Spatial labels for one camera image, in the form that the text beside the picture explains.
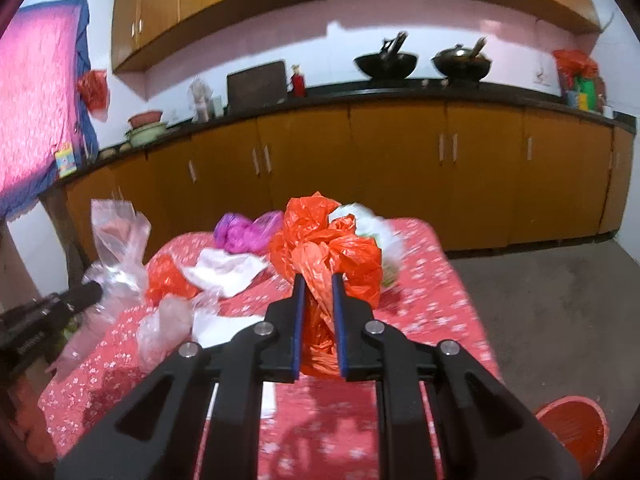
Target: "bowl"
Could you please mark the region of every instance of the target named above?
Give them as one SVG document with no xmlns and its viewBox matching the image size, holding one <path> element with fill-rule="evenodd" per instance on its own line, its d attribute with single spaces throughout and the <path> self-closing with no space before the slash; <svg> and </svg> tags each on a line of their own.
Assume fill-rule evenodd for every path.
<svg viewBox="0 0 640 480">
<path fill-rule="evenodd" d="M 127 132 L 127 139 L 131 145 L 136 148 L 142 146 L 152 140 L 156 140 L 156 137 L 164 134 L 166 131 L 166 123 L 151 123 L 141 126 L 135 130 Z"/>
<path fill-rule="evenodd" d="M 378 54 L 366 54 L 354 59 L 357 67 L 372 79 L 404 79 L 415 70 L 418 56 L 399 52 L 395 59 L 383 60 Z"/>
<path fill-rule="evenodd" d="M 162 110 L 149 110 L 130 117 L 129 124 L 131 124 L 131 127 L 135 130 L 136 128 L 146 126 L 147 124 L 159 122 L 160 117 L 162 117 Z"/>
</svg>

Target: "red plastic bag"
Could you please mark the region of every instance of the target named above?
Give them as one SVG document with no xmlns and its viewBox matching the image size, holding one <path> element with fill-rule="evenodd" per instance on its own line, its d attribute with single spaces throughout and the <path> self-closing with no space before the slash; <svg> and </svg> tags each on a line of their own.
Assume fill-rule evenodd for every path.
<svg viewBox="0 0 640 480">
<path fill-rule="evenodd" d="M 97 112 L 107 109 L 107 97 L 109 89 L 107 87 L 106 70 L 89 70 L 82 74 L 77 83 L 80 96 L 90 112 Z"/>
<path fill-rule="evenodd" d="M 558 71 L 565 76 L 596 77 L 598 64 L 580 50 L 554 50 Z"/>
<path fill-rule="evenodd" d="M 355 234 L 353 215 L 328 216 L 340 204 L 319 193 L 292 198 L 284 213 L 284 227 L 270 243 L 270 259 L 276 270 L 293 283 L 302 273 L 309 288 L 303 327 L 302 372 L 322 378 L 337 378 L 334 307 L 331 276 L 344 274 L 348 296 L 380 301 L 382 252 L 373 238 Z"/>
<path fill-rule="evenodd" d="M 191 300 L 199 293 L 200 289 L 187 281 L 174 264 L 170 254 L 158 256 L 155 270 L 149 274 L 149 288 L 146 291 L 146 298 L 149 301 L 158 305 L 167 294 L 175 294 Z"/>
</svg>

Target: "purple plastic bag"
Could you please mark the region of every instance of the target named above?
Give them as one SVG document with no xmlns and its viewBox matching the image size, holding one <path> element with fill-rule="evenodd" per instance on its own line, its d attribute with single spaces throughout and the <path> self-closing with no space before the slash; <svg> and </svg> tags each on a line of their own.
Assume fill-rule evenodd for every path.
<svg viewBox="0 0 640 480">
<path fill-rule="evenodd" d="M 226 213 L 216 225 L 213 237 L 216 247 L 230 254 L 268 252 L 269 241 L 282 229 L 282 211 L 270 211 L 254 222 L 237 213 Z"/>
</svg>

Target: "metal screw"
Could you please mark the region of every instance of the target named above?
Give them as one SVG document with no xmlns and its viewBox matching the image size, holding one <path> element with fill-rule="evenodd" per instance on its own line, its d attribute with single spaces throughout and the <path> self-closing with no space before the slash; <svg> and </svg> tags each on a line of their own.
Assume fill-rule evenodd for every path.
<svg viewBox="0 0 640 480">
<path fill-rule="evenodd" d="M 258 322 L 254 326 L 254 332 L 261 336 L 271 335 L 274 330 L 275 327 L 268 321 Z"/>
<path fill-rule="evenodd" d="M 385 331 L 385 324 L 382 321 L 378 321 L 377 319 L 373 319 L 371 321 L 367 321 L 364 326 L 364 330 L 366 330 L 371 335 L 382 334 Z"/>
<path fill-rule="evenodd" d="M 440 343 L 440 350 L 444 355 L 458 355 L 460 352 L 460 345 L 451 339 L 447 339 Z"/>
<path fill-rule="evenodd" d="M 198 345 L 196 343 L 194 343 L 193 341 L 189 341 L 187 343 L 184 343 L 178 349 L 178 354 L 180 354 L 182 357 L 187 357 L 187 358 L 193 357 L 197 353 L 198 353 Z"/>
</svg>

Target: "pot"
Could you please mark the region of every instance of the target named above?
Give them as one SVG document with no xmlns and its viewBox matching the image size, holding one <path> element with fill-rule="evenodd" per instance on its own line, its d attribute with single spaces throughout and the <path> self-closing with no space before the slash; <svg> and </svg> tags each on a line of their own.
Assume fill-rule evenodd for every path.
<svg viewBox="0 0 640 480">
<path fill-rule="evenodd" d="M 383 40 L 380 52 L 354 59 L 357 67 L 372 79 L 404 79 L 415 70 L 418 57 L 399 52 L 408 34 L 398 33 L 394 40 Z"/>
<path fill-rule="evenodd" d="M 486 45 L 486 38 L 480 38 L 473 48 L 465 48 L 461 43 L 453 48 L 440 51 L 431 62 L 438 72 L 451 80 L 480 81 L 491 68 L 491 60 L 480 54 Z"/>
</svg>

